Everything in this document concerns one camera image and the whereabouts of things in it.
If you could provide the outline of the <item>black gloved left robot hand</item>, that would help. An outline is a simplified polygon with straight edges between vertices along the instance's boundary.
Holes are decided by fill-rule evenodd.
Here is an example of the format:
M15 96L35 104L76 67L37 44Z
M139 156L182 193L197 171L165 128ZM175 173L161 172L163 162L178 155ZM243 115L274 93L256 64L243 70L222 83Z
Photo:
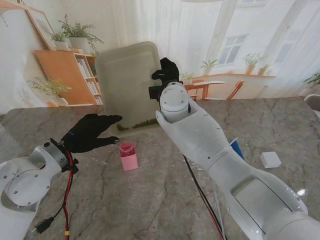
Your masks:
M123 119L120 115L86 114L61 139L70 153L86 153L119 142L116 136L100 138L111 125Z

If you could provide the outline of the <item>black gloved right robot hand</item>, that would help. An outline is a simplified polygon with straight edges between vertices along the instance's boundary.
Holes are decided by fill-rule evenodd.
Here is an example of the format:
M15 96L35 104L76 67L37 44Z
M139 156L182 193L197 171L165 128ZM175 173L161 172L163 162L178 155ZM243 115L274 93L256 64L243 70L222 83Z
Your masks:
M167 57L164 57L160 60L160 70L156 70L152 75L152 80L161 80L162 86L166 87L169 83L179 82L180 73L177 65L169 60Z

